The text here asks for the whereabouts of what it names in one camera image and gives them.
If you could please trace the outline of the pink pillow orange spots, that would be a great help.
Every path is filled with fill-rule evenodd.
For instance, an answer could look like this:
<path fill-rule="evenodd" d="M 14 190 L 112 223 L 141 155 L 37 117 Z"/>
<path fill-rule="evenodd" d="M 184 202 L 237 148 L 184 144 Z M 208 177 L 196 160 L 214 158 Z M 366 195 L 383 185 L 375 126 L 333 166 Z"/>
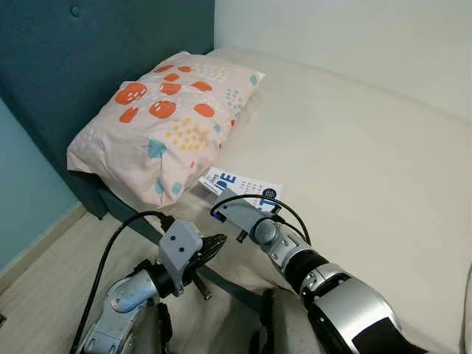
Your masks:
<path fill-rule="evenodd" d="M 68 145 L 66 166 L 98 176 L 135 207 L 168 207 L 215 164 L 263 78 L 225 58 L 165 58 L 122 82 Z"/>

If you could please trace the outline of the beige sheeted mattress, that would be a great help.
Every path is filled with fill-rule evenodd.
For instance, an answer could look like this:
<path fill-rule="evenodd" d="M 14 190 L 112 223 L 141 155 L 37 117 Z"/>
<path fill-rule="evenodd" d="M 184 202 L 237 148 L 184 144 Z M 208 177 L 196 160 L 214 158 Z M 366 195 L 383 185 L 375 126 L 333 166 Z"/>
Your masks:
<path fill-rule="evenodd" d="M 468 349 L 468 119 L 323 69 L 250 51 L 263 73 L 215 167 L 280 184 L 311 245 L 392 305 L 426 350 Z"/>

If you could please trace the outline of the white book blue lettering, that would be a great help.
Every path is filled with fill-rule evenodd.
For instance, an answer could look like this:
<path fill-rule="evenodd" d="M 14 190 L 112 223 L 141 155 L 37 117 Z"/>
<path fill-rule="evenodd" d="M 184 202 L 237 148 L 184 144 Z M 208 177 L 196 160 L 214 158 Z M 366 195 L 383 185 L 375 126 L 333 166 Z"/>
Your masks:
<path fill-rule="evenodd" d="M 275 199 L 280 197 L 283 190 L 281 184 L 239 176 L 216 167 L 210 168 L 206 174 L 199 176 L 198 182 L 216 198 L 230 191 L 233 195 L 251 193 L 251 195 L 265 195 L 267 198 Z"/>

